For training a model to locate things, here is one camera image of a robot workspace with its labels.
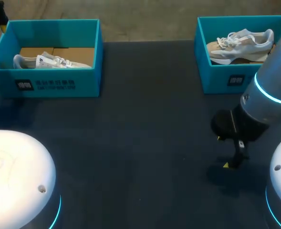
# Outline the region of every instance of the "yellow marker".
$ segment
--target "yellow marker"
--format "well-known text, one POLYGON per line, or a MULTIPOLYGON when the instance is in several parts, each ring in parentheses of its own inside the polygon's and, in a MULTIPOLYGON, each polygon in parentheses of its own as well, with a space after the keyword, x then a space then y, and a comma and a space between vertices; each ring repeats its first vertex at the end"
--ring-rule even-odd
POLYGON ((223 166, 223 168, 229 168, 228 162, 223 166))
POLYGON ((6 30, 7 30, 7 25, 0 25, 0 28, 1 28, 1 31, 2 31, 3 33, 5 33, 6 30))

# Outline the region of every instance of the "white dome cover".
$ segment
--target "white dome cover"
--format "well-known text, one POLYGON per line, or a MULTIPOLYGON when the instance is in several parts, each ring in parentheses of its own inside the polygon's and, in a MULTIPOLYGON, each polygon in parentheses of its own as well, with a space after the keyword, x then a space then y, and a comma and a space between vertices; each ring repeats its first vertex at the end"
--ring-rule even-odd
POLYGON ((50 199, 55 178, 52 157, 39 141, 0 130, 0 229, 19 229, 35 218, 50 199))

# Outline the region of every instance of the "shoe box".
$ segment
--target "shoe box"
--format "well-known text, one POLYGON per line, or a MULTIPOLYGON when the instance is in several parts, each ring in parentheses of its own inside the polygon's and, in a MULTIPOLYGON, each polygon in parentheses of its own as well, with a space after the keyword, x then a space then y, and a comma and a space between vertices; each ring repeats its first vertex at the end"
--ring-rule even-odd
POLYGON ((103 60, 99 20, 9 21, 0 38, 0 95, 5 98, 98 97, 103 60), (13 57, 43 52, 91 68, 13 69, 13 57))
POLYGON ((206 44, 217 37, 247 29, 251 32, 274 31, 274 42, 281 38, 281 16, 199 17, 195 35, 195 56, 206 94, 234 94, 245 91, 262 63, 237 60, 229 65, 214 65, 206 44))

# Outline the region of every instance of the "white sneaker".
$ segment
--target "white sneaker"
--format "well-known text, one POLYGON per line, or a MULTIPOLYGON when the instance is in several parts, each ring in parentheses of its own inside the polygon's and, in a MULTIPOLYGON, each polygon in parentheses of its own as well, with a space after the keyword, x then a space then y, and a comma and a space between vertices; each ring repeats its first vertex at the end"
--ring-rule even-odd
POLYGON ((34 58, 15 55, 13 58, 14 69, 24 68, 91 68, 91 66, 72 62, 59 56, 52 56, 47 52, 34 58))
POLYGON ((250 32, 243 29, 231 32, 227 38, 217 38, 217 42, 207 44, 209 57, 219 64, 230 64, 237 58, 263 62, 268 57, 274 43, 272 30, 250 32))

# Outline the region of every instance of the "black tabletop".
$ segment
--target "black tabletop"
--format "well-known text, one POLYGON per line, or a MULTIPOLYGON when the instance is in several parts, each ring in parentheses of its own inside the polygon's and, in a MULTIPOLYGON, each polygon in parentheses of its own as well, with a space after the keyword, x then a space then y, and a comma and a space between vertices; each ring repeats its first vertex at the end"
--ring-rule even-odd
POLYGON ((210 129, 239 95, 204 95, 193 41, 104 44, 99 98, 0 99, 0 129, 46 146, 60 183, 64 229, 264 228, 265 184, 281 122, 251 160, 210 129))

